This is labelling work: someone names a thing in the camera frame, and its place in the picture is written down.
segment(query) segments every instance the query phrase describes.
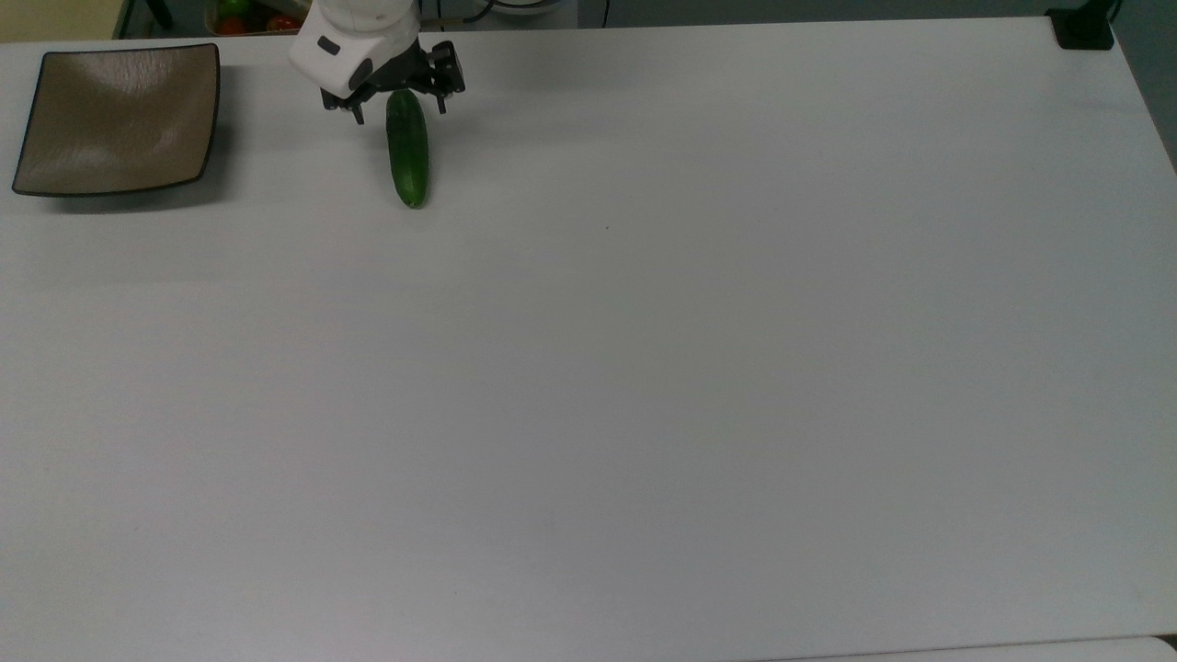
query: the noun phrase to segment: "plate rim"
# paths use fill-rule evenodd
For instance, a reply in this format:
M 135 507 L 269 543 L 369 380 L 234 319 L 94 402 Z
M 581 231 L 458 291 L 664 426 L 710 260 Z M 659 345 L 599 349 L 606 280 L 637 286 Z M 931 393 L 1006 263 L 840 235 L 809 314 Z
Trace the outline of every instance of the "plate rim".
M 36 110 L 36 100 L 41 94 L 41 84 L 45 80 L 45 62 L 49 55 L 89 55 L 95 53 L 141 53 L 147 51 L 181 51 L 186 48 L 208 48 L 213 49 L 213 64 L 214 64 L 214 75 L 213 75 L 213 114 L 212 125 L 208 127 L 208 145 L 205 146 L 205 155 L 200 161 L 200 170 L 193 177 L 188 179 L 182 179 L 179 181 L 169 181 L 167 184 L 159 184 L 155 186 L 144 186 L 140 188 L 118 188 L 113 191 L 93 191 L 84 193 L 51 193 L 47 191 L 28 191 L 20 190 L 16 187 L 16 180 L 20 178 L 20 166 L 25 163 L 25 150 L 28 147 L 28 130 L 33 125 L 33 111 Z M 25 135 L 20 141 L 20 155 L 16 158 L 16 170 L 12 176 L 12 192 L 18 196 L 32 196 L 35 198 L 97 198 L 101 196 L 120 196 L 124 193 L 140 193 L 146 191 L 161 191 L 164 188 L 172 188 L 174 186 L 182 186 L 185 184 L 192 184 L 201 177 L 205 176 L 205 171 L 208 168 L 208 159 L 212 157 L 213 152 L 213 139 L 217 133 L 217 118 L 220 111 L 220 92 L 221 92 L 221 71 L 220 71 L 220 48 L 217 44 L 208 41 L 205 44 L 182 44 L 179 46 L 151 46 L 147 48 L 93 48 L 89 51 L 46 51 L 41 54 L 41 66 L 36 72 L 36 88 L 33 91 L 33 101 L 28 105 L 28 119 L 25 120 Z

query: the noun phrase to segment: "green cucumber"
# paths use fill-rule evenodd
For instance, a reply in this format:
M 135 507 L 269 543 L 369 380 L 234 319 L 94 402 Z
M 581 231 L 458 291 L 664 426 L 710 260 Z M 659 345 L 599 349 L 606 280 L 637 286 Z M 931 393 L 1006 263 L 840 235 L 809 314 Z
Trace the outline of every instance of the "green cucumber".
M 388 95 L 385 114 L 392 183 L 400 199 L 419 210 L 430 194 L 430 137 L 425 112 L 417 94 L 398 90 Z

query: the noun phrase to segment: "tomato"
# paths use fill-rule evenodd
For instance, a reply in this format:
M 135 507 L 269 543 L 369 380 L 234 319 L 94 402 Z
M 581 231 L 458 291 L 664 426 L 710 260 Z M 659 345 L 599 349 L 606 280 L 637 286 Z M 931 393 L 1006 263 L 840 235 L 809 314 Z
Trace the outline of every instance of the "tomato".
M 270 32 L 278 32 L 279 29 L 298 29 L 302 27 L 302 22 L 298 19 L 287 16 L 286 14 L 278 14 L 277 16 L 270 19 L 266 24 L 266 29 Z
M 245 34 L 245 21 L 241 16 L 230 16 L 217 24 L 217 34 Z
M 240 16 L 250 11 L 250 0 L 220 0 L 217 2 L 217 15 L 220 18 Z

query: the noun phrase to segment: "black cable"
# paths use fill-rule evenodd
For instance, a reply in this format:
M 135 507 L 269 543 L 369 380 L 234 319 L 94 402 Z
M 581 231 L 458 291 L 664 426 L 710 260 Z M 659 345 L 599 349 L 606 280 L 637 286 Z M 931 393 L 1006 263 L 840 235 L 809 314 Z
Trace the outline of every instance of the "black cable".
M 483 7 L 481 12 L 478 12 L 473 16 L 466 16 L 465 19 L 461 19 L 461 22 L 464 22 L 464 24 L 477 24 L 478 21 L 485 19 L 486 14 L 491 13 L 491 9 L 494 8 L 494 5 L 497 2 L 498 2 L 498 0 L 486 0 L 486 6 Z
M 465 16 L 461 19 L 444 19 L 441 18 L 441 0 L 438 0 L 438 19 L 437 19 L 438 27 L 441 28 L 441 32 L 445 32 L 445 26 L 447 24 L 448 25 L 454 25 L 457 22 L 460 22 L 463 25 L 477 24 L 478 21 L 485 19 L 486 14 L 490 14 L 491 9 L 493 9 L 494 6 L 499 4 L 499 0 L 483 0 L 483 1 L 486 2 L 486 6 L 483 7 L 483 11 L 478 12 L 473 16 Z

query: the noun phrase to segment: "red tomato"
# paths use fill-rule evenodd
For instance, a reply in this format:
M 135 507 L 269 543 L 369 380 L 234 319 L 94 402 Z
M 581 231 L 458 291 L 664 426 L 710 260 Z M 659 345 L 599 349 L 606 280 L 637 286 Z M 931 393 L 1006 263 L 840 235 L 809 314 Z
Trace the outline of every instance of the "red tomato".
M 230 16 L 217 24 L 217 34 L 245 34 L 245 21 L 241 16 Z
M 279 29 L 298 29 L 302 27 L 302 21 L 287 16 L 286 14 L 278 14 L 277 16 L 270 19 L 266 24 L 266 29 L 270 32 L 278 32 Z

